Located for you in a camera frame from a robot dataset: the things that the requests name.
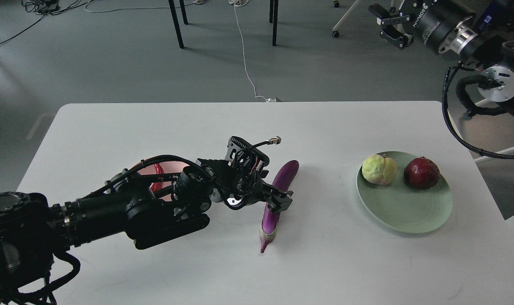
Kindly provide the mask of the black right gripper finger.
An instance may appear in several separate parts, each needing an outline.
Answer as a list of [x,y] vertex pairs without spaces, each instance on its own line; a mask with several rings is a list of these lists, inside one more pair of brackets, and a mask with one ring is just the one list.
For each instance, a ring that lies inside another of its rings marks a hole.
[[380,37],[390,42],[396,48],[403,50],[413,43],[413,35],[404,32],[404,24],[413,21],[412,16],[405,15],[396,6],[384,8],[380,4],[369,6],[369,12],[377,17],[381,26]]

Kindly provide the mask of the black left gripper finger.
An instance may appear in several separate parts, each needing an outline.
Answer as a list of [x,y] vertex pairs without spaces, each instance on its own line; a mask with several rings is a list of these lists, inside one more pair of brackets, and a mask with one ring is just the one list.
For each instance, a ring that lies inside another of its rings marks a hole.
[[274,186],[265,187],[265,202],[268,210],[272,213],[281,213],[292,204],[293,191],[283,191]]

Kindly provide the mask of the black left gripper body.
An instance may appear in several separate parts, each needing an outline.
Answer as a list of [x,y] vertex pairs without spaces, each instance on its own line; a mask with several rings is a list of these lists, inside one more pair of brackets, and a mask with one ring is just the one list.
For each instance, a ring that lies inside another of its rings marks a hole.
[[241,210],[258,202],[266,202],[276,210],[278,188],[264,181],[268,173],[266,169],[246,173],[228,167],[214,175],[210,200],[222,203],[230,210]]

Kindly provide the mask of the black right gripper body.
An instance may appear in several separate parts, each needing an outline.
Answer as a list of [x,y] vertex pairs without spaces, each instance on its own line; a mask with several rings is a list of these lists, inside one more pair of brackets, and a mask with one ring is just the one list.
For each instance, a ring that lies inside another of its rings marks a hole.
[[407,33],[435,54],[460,54],[478,33],[475,12],[458,0],[408,0]]

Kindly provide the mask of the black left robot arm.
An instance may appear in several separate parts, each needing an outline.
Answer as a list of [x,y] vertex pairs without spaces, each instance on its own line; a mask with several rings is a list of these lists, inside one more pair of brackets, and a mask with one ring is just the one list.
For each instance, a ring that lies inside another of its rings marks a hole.
[[148,249],[204,229],[214,202],[235,211],[266,202],[278,216],[292,191],[264,182],[269,158],[259,147],[280,142],[232,136],[220,160],[154,156],[64,205],[50,206],[41,193],[1,192],[0,304],[55,305],[53,292],[81,267],[71,247],[124,232],[137,249]]

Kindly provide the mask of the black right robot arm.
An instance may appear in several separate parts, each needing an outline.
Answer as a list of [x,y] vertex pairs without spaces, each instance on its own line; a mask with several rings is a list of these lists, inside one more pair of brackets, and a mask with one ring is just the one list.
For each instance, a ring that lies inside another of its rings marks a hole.
[[380,37],[400,50],[414,41],[436,55],[453,52],[458,63],[445,72],[442,114],[452,136],[486,158],[514,160],[513,149],[491,152],[466,142],[448,114],[448,92],[458,71],[455,94],[468,116],[514,117],[514,0],[494,0],[481,16],[456,0],[403,0],[398,8],[369,6],[381,26]]

